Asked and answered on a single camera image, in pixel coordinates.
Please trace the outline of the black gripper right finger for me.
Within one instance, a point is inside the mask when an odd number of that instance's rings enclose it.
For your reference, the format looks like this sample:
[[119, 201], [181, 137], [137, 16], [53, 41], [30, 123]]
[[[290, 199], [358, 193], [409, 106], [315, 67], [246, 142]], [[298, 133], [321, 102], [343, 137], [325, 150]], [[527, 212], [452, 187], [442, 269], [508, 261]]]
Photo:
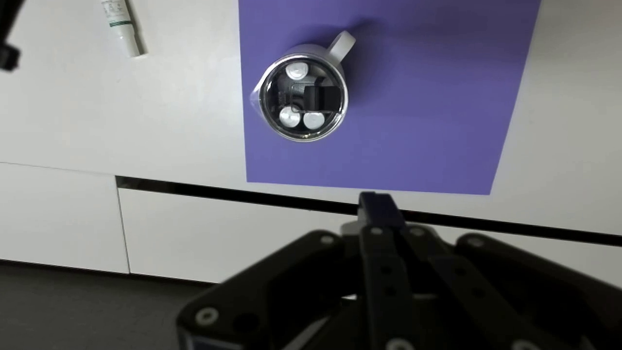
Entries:
[[399, 211], [399, 207], [395, 205], [393, 197], [389, 197], [389, 222], [391, 222], [391, 228], [405, 228], [405, 218]]

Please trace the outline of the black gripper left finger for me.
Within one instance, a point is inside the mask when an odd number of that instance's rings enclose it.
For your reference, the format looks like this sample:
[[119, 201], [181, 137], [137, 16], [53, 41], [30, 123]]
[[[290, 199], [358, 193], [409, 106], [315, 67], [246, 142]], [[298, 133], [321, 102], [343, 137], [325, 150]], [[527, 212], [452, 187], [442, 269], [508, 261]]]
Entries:
[[393, 234], [397, 230], [397, 205], [391, 195], [362, 193], [358, 205], [360, 232]]

